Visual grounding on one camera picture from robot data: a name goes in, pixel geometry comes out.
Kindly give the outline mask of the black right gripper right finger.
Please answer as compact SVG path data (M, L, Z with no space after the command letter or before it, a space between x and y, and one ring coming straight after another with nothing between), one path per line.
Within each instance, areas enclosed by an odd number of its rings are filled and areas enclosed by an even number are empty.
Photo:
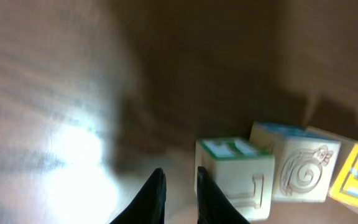
M231 205L208 171L197 171L198 224L249 224Z

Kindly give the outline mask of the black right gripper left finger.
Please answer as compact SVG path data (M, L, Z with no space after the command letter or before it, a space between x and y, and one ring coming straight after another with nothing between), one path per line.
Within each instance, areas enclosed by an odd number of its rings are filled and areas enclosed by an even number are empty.
M162 168L157 168L110 224L164 224L166 197L166 176Z

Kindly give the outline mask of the wooden block red side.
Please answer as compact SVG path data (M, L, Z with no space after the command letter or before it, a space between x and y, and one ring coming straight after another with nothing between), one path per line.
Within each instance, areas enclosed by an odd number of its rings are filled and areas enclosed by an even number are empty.
M200 139L195 166L206 168L225 197L249 221L266 220L275 156L242 138Z

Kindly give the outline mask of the wooden block snail picture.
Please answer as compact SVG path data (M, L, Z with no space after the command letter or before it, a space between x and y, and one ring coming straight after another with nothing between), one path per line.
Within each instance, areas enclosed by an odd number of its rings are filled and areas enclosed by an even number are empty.
M272 199L324 202L341 143L303 128L254 122L249 141L275 156Z

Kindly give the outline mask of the yellow block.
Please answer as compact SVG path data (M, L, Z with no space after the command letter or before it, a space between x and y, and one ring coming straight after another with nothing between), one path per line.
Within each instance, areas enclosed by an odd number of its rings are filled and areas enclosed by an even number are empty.
M307 130L341 142L328 195L358 214L358 141L312 126Z

